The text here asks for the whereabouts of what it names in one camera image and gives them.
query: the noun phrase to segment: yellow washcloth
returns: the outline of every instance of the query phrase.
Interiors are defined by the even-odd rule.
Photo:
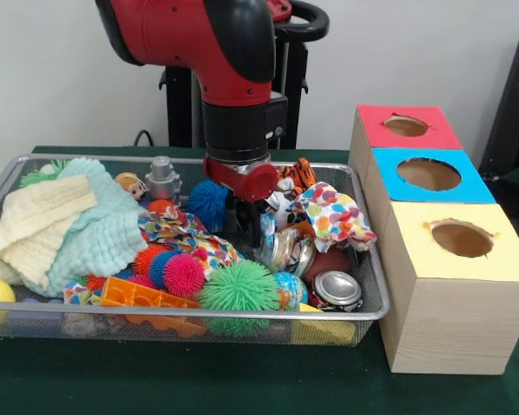
[[[97,203],[85,175],[40,182],[7,195],[0,218],[0,279],[21,284],[22,274],[48,285],[46,272],[66,232]]]

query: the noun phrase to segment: mint green towel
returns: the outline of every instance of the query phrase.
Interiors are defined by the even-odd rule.
[[[144,210],[97,160],[76,158],[58,179],[87,175],[98,206],[83,212],[69,228],[54,264],[48,287],[25,284],[46,297],[61,297],[63,286],[78,276],[108,277],[126,268],[146,248],[138,216]]]

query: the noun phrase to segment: wooden box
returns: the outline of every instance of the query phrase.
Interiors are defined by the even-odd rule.
[[[380,250],[391,370],[502,374],[519,337],[519,239],[499,205],[393,201]]]

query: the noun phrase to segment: wooden shape sorter box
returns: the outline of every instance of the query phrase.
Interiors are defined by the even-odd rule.
[[[392,202],[380,250],[391,370],[502,374],[519,338],[519,239],[500,206]]]
[[[503,373],[519,337],[519,239],[442,112],[360,106],[349,164],[387,275],[391,370]]]

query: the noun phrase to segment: table surface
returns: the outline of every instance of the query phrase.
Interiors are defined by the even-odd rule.
[[[200,157],[201,150],[35,152]],[[347,151],[281,150],[346,163]],[[357,348],[0,339],[0,413],[519,413],[519,342],[503,376],[392,374],[374,324]]]

